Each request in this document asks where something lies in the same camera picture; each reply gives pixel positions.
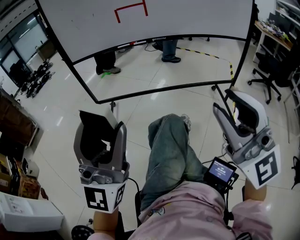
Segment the red line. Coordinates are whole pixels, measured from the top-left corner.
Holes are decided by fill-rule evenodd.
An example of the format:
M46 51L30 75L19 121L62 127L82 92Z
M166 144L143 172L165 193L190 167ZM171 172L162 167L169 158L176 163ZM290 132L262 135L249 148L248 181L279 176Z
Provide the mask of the red line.
M140 3L128 5L128 6L125 6L125 7L120 7L120 8L117 8L116 10L119 11L119 10L122 10L122 9L131 8L131 7L142 5L142 4L144 4L144 3L140 2Z
M144 9L145 9L145 14L146 14L146 16L148 16L148 11L147 11L147 7L146 7L145 0L142 0L142 4L144 5Z
M121 23L121 21L120 21L120 18L119 18L119 14L118 14L117 10L115 10L115 11L114 11L114 13L116 14L116 17L117 17L118 23Z

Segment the whiteboard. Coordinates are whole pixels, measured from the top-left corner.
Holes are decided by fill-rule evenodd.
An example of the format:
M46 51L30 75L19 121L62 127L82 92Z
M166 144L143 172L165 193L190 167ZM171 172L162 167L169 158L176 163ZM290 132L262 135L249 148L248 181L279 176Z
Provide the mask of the whiteboard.
M39 3L62 47L75 62L111 47L162 36L206 34L246 39L253 1L39 0Z

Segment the jeans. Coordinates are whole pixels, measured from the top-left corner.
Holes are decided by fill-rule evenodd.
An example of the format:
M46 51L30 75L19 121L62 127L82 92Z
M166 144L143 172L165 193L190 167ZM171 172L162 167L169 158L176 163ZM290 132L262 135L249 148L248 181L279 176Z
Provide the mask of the jeans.
M163 48L163 59L171 60L175 58L177 42L178 40L156 42L157 45Z
M94 56L97 69L102 71L103 69L109 70L114 67L116 62L116 55L114 52L107 52L107 53L99 53Z
M151 154L146 183L140 193L141 211L184 180L203 182L207 171L188 144L187 127L181 117L164 116L151 123L148 130Z

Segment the hand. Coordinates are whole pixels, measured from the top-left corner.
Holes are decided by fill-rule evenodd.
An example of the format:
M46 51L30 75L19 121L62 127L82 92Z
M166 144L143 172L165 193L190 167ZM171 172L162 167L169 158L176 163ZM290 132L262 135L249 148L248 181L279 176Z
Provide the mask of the hand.
M257 201L264 201L267 194L267 185L261 187L260 189L256 190L252 183L246 179L245 182L245 194L244 200L252 199Z
M94 230L96 233L106 233L115 239L115 230L118 224L119 209L113 213L104 213L95 211L94 213Z

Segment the black and white square marker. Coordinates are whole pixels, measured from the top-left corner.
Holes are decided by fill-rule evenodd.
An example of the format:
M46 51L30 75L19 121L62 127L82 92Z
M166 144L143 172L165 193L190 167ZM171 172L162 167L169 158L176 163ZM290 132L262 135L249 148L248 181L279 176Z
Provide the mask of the black and white square marker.
M117 192L117 197L116 197L116 201L114 203L114 209L119 205L119 203L122 201L123 198L123 193L124 193L124 189L125 189L125 184L119 188L118 192Z
M275 152L255 163L258 184L261 186L278 173Z
M89 208L108 211L107 199L104 189L84 187L84 192Z

